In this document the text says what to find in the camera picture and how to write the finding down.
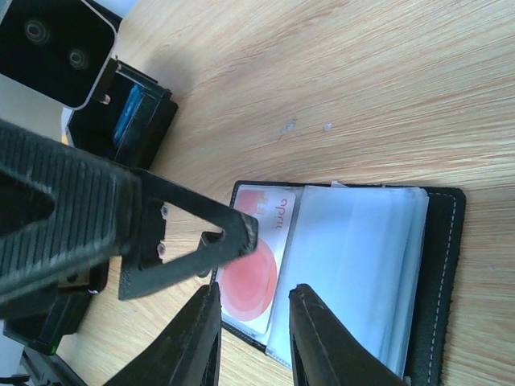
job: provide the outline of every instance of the wooden surface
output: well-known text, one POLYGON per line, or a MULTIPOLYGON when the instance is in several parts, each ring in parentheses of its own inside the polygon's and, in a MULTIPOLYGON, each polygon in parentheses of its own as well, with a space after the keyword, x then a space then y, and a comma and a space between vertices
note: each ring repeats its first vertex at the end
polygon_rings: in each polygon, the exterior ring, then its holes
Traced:
MULTIPOLYGON (((463 188, 443 381, 515 384, 514 0, 140 0, 117 53, 180 106, 153 171, 224 203, 238 179, 463 188)), ((196 247, 202 224, 172 227, 169 253, 196 247)), ((90 385, 202 283, 119 302, 119 269, 59 350, 90 385)), ((291 384, 226 332, 222 347, 220 384, 291 384)))

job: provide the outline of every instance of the card holder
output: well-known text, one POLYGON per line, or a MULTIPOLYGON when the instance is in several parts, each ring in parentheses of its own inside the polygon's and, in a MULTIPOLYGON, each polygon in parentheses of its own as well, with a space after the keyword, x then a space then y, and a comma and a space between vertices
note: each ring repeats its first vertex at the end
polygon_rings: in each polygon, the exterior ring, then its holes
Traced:
MULTIPOLYGON (((241 185, 302 188, 312 184, 240 181, 234 186, 231 207, 235 204, 241 185)), ((349 187, 378 186, 352 185, 349 187)), ((464 193, 457 188, 423 187, 423 189, 429 196, 429 206, 404 376, 410 379, 411 384, 431 386, 440 382, 443 347, 459 257, 466 199, 464 193)), ((203 234, 199 248, 214 240, 216 240, 216 234, 203 234)), ((212 281, 215 279, 216 271, 213 271, 212 281)), ((241 333, 226 322, 223 322, 223 327, 252 347, 266 352, 265 344, 241 333)))

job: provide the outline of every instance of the pink card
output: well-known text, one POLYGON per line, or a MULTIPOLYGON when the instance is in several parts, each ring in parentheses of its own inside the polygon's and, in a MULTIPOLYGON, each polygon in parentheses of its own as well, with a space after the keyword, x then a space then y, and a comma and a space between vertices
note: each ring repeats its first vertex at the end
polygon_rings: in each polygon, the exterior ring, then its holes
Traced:
POLYGON ((241 186, 234 208, 259 222, 256 251, 218 270, 222 312, 265 334, 295 205, 295 193, 281 187, 241 186))

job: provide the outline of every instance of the metal bracket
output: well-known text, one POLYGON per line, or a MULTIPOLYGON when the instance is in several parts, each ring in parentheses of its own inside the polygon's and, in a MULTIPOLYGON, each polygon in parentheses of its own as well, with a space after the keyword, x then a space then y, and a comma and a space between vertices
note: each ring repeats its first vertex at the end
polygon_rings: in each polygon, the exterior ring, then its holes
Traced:
POLYGON ((130 252, 122 256, 118 291, 120 300, 152 294, 255 250, 258 221, 253 217, 161 179, 149 171, 133 170, 133 173, 142 183, 142 220, 138 234, 143 235, 149 229, 154 229, 156 236, 153 240, 149 236, 139 237, 130 252), (163 264, 157 257, 156 246, 162 239, 159 237, 164 235, 164 224, 156 222, 165 202, 222 228, 223 237, 215 244, 163 264))

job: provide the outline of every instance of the screw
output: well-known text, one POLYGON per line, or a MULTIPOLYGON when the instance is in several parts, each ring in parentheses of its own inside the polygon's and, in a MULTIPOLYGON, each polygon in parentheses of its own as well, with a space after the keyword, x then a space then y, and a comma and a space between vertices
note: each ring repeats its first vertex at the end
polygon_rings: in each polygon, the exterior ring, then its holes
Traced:
POLYGON ((168 217, 168 206, 165 203, 161 206, 161 216, 163 220, 166 220, 168 217))
POLYGON ((158 244, 158 255, 159 255, 160 257, 162 257, 162 256, 164 256, 164 254, 166 253, 166 251, 167 251, 167 247, 165 247, 163 243, 159 243, 159 244, 158 244))
POLYGON ((208 269, 207 271, 202 271, 201 273, 198 273, 196 276, 200 277, 201 279, 205 278, 209 275, 211 271, 208 269))
POLYGON ((108 105, 109 103, 111 103, 111 97, 107 94, 104 95, 104 98, 101 100, 101 102, 103 105, 108 105))
POLYGON ((70 51, 68 61, 76 70, 86 70, 89 67, 88 55, 79 48, 74 48, 70 51))
POLYGON ((25 23, 25 36, 33 44, 40 46, 50 41, 50 31, 36 19, 31 19, 25 23))

